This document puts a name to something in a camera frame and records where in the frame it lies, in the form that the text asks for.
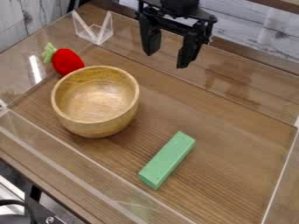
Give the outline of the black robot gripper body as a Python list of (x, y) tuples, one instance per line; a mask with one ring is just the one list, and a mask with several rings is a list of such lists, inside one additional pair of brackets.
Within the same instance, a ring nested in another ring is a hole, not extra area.
[(138, 19), (146, 16), (170, 32), (202, 28), (211, 33), (218, 18), (199, 6), (201, 0), (138, 0)]

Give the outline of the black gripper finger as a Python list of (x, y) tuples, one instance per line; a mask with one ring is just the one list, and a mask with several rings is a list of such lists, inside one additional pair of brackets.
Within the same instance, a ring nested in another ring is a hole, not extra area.
[(183, 37), (183, 44), (178, 54), (178, 68), (186, 68), (197, 59), (203, 44), (203, 33), (189, 31)]
[(139, 16), (141, 36), (143, 50), (147, 56), (151, 56), (161, 49), (162, 30), (157, 20), (146, 14)]

